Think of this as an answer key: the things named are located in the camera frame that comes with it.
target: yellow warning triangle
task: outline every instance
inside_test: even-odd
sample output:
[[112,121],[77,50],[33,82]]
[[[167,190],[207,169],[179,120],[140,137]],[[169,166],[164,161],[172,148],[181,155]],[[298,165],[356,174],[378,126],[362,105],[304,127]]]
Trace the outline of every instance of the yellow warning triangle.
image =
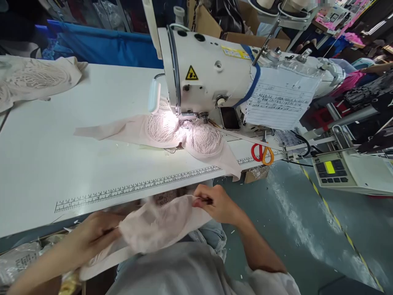
[[194,68],[190,66],[188,69],[187,77],[185,78],[186,80],[198,80],[198,76],[196,75]]

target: gray floor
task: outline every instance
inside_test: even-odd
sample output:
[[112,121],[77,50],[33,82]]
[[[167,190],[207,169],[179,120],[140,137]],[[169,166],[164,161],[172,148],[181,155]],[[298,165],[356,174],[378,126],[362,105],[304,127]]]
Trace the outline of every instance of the gray floor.
[[[308,171],[316,181],[312,168]],[[343,275],[377,287],[299,166],[278,161],[267,179],[242,184],[222,178],[215,184],[221,184],[250,216],[295,278],[302,295],[318,294],[321,287]],[[393,274],[393,237],[389,235],[392,200],[371,200],[328,189],[321,189],[321,193],[386,293],[393,294],[388,279]],[[245,279],[240,237],[232,226],[223,227],[228,235],[226,269],[232,278]]]

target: ruler markings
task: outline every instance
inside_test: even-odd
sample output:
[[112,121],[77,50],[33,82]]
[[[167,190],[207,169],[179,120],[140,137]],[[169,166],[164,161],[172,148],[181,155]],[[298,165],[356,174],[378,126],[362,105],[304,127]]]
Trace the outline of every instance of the ruler markings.
[[[274,154],[281,154],[281,151],[277,151]],[[244,165],[250,162],[253,162],[254,159],[252,157],[242,158],[238,160],[240,165]],[[220,171],[221,168],[216,166],[208,166],[204,168],[189,170],[186,172],[181,172],[177,174],[172,174],[160,178],[150,179],[143,182],[138,182],[135,184],[130,184],[127,186],[121,186],[117,188],[111,188],[105,191],[100,191],[96,193],[91,193],[88,195],[83,195],[79,197],[73,197],[69,199],[65,199],[62,201],[57,201],[55,206],[55,213],[64,212],[68,210],[72,210],[75,208],[83,207],[90,204],[95,204],[97,202],[102,202],[106,200],[115,199],[118,197],[122,197],[124,195],[130,195],[133,193],[137,193],[140,191],[149,190],[151,188],[155,188],[158,186],[164,186],[166,184],[171,184],[174,182],[179,182],[182,180],[195,178],[201,175],[206,175],[210,173],[214,173],[216,171]]]

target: scissors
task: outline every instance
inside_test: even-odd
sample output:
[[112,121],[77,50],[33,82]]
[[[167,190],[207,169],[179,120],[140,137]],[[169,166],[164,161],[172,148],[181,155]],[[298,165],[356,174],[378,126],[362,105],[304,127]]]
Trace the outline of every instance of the scissors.
[[[266,141],[266,130],[265,130],[265,134],[264,134],[264,136],[263,136],[263,139],[262,139],[261,141],[268,143],[268,142]],[[259,146],[259,157],[260,157],[260,158],[257,158],[257,157],[255,156],[254,149],[255,149],[257,146]],[[267,152],[269,152],[269,154],[270,154],[270,162],[268,162],[268,163],[265,162],[265,158],[266,158]],[[253,156],[253,158],[254,158],[255,161],[257,161],[257,162],[262,162],[262,164],[267,165],[267,166],[273,164],[273,162],[274,162],[274,154],[273,154],[273,151],[271,150],[271,148],[269,148],[269,147],[264,147],[263,145],[259,145],[259,144],[257,144],[257,143],[254,144],[253,147],[251,148],[251,155]]]

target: machine knob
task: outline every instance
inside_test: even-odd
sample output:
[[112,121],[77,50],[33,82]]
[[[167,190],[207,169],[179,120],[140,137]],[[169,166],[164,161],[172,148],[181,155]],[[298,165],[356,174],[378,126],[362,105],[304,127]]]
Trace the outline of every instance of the machine knob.
[[217,105],[218,105],[218,106],[222,106],[224,103],[225,103],[225,98],[220,98],[220,99],[218,99],[218,101],[217,101]]

